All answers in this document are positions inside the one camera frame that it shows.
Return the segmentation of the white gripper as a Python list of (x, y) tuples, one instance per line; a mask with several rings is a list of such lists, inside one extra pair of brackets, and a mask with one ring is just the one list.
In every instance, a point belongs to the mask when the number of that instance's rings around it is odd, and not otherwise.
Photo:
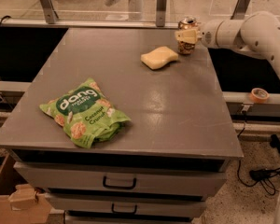
[[(202, 44), (210, 49), (217, 49), (217, 31), (223, 20), (211, 20), (205, 22), (200, 27)], [(175, 31), (175, 39), (180, 42), (196, 44), (198, 42), (198, 32), (195, 28)]]

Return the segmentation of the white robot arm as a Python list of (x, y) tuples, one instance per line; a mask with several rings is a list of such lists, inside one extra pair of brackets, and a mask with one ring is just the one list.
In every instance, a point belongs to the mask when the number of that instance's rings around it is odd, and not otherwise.
[[(256, 115), (257, 99), (251, 94), (262, 88), (270, 97), (261, 105), (266, 113), (280, 113), (280, 21), (267, 11), (240, 20), (187, 21), (192, 33), (181, 32), (179, 41), (192, 41), (210, 49), (222, 90), (234, 92)], [(260, 133), (250, 142), (241, 141), (245, 158), (228, 169), (228, 181), (195, 224), (276, 224), (280, 222), (280, 156)]]

